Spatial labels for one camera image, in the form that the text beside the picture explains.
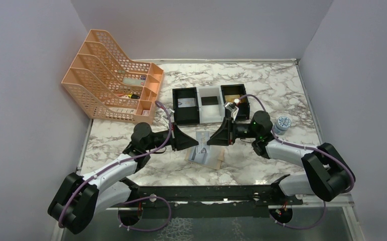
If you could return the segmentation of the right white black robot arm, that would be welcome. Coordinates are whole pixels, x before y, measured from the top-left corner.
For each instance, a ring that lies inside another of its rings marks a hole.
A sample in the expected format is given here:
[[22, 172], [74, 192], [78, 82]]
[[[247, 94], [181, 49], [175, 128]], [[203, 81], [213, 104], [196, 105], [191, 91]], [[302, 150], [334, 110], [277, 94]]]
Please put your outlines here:
[[269, 114], [262, 110], [253, 115], [249, 124], [238, 124], [226, 117], [207, 144], [229, 146], [236, 139], [253, 138], [251, 146], [258, 156], [302, 167], [304, 174], [289, 175], [274, 183], [276, 187], [270, 190], [270, 198], [276, 204], [283, 204], [297, 194], [316, 195], [329, 202], [354, 187], [354, 174], [332, 144], [315, 147], [289, 143], [276, 137], [272, 128]]

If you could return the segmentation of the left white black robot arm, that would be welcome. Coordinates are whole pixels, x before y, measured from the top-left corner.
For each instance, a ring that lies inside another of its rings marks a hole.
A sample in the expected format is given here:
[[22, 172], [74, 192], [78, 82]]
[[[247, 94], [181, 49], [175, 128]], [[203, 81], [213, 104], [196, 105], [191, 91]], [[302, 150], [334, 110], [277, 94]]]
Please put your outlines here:
[[96, 213], [118, 203], [126, 206], [136, 204], [138, 192], [123, 183], [122, 179], [142, 169], [151, 154], [166, 146], [179, 151], [198, 144], [176, 124], [166, 131], [154, 133], [148, 123], [138, 123], [129, 145], [114, 161], [83, 176], [76, 173], [67, 175], [47, 213], [60, 228], [78, 234], [89, 225]]

